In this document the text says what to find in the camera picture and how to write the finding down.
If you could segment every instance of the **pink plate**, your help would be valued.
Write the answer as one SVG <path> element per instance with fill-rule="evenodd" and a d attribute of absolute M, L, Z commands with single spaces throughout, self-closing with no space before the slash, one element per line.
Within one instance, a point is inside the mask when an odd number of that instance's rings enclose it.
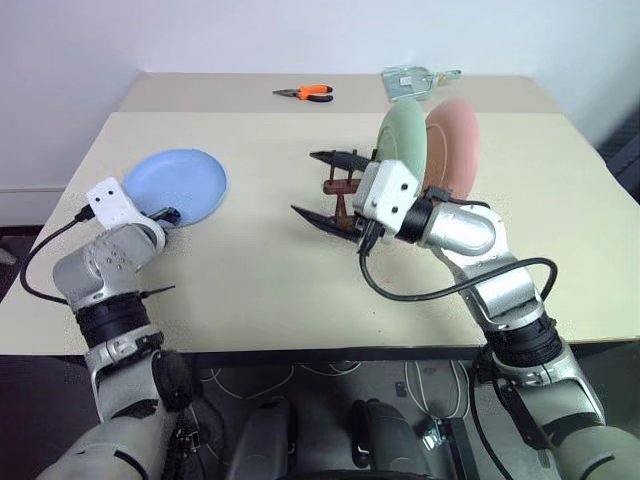
<path fill-rule="evenodd" d="M 427 169 L 423 190 L 430 185 L 451 189 L 466 199 L 473 186 L 480 157 L 476 114 L 463 98 L 445 100 L 432 110 L 427 126 Z"/>

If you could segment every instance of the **white table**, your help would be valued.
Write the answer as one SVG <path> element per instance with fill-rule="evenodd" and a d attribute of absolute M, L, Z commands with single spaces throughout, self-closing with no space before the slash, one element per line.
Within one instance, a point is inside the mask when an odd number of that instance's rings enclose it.
<path fill-rule="evenodd" d="M 262 87 L 269 76 L 254 77 Z M 305 83 L 271 80 L 283 88 Z M 180 88 L 172 88 L 181 95 Z M 134 100 L 127 99 L 123 108 Z M 243 113 L 177 111 L 174 105 L 170 112 L 112 114 L 40 238 L 68 222 L 85 203 L 84 192 L 105 177 L 121 178 L 160 150 L 200 148 L 225 165 L 229 193 L 204 221 L 172 230 L 165 252 L 141 272 L 146 288 L 178 287 L 146 301 L 168 347 L 212 352 L 483 343 L 458 296 L 418 304 L 377 296 L 360 277 L 354 245 L 319 232 L 289 208 L 332 212 L 332 199 L 321 192 L 328 167 L 308 152 L 369 153 L 383 112 L 332 113 L 295 99 L 278 102 L 306 113 L 268 113 L 268 105 L 250 113 L 242 103 Z M 137 108 L 144 110 L 143 103 Z M 523 109 L 526 103 L 520 102 Z M 339 110 L 338 99 L 334 104 Z M 546 256 L 558 263 L 560 275 L 547 307 L 561 334 L 571 342 L 638 338 L 638 205 L 561 113 L 480 111 L 478 120 L 481 159 L 471 198 L 488 201 L 503 217 L 517 257 Z M 56 240 L 34 260 L 32 283 L 55 293 L 55 262 L 99 231 L 95 222 L 83 224 Z M 397 292 L 451 284 L 447 269 L 429 251 L 400 242 L 376 246 L 371 269 Z M 544 267 L 531 271 L 542 285 Z M 86 350 L 68 308 L 31 297 L 17 283 L 0 304 L 0 324 L 0 353 Z"/>

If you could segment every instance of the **blue plate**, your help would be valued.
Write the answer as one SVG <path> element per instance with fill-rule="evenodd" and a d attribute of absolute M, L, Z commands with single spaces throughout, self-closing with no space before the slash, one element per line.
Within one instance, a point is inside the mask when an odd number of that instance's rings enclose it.
<path fill-rule="evenodd" d="M 214 157 L 202 150 L 177 148 L 145 158 L 129 172 L 123 186 L 136 207 L 147 215 L 166 207 L 176 208 L 180 212 L 176 226 L 184 227 L 216 209 L 227 183 L 227 174 Z"/>

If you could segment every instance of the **orange handle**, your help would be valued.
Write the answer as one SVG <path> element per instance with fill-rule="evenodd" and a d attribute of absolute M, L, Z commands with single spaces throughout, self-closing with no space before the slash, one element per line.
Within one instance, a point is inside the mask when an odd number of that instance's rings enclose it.
<path fill-rule="evenodd" d="M 329 85 L 305 85 L 298 89 L 298 98 L 300 100 L 306 100 L 309 95 L 314 93 L 329 93 L 333 92 L 333 88 Z"/>

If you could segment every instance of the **orange pliers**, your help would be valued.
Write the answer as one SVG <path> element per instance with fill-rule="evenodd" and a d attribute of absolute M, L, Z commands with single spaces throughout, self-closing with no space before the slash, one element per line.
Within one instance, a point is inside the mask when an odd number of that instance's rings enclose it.
<path fill-rule="evenodd" d="M 287 90 L 275 90 L 273 93 L 283 97 L 298 97 L 300 100 L 309 100 L 310 102 L 330 102 L 333 100 L 333 95 L 327 95 L 330 92 L 333 92 L 333 88 L 329 85 L 308 85 Z"/>

